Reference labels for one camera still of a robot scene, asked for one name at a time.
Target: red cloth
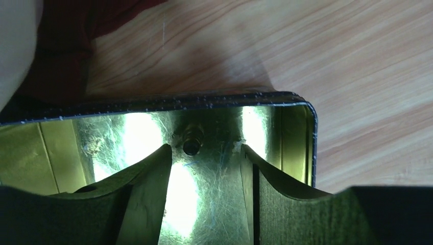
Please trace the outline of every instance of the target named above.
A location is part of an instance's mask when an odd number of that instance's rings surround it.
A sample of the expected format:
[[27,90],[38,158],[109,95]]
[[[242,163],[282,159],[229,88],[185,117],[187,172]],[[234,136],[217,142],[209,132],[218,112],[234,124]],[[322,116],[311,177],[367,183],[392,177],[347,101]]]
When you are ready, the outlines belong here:
[[92,39],[165,0],[44,0],[35,59],[18,94],[57,105],[82,100]]

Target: wooden table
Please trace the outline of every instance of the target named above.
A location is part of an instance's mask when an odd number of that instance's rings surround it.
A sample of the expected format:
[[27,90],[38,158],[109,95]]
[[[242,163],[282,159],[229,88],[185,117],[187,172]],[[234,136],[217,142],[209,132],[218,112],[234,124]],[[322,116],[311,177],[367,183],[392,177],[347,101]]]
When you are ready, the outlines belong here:
[[172,0],[95,45],[89,97],[293,91],[319,115],[318,188],[433,184],[431,0]]

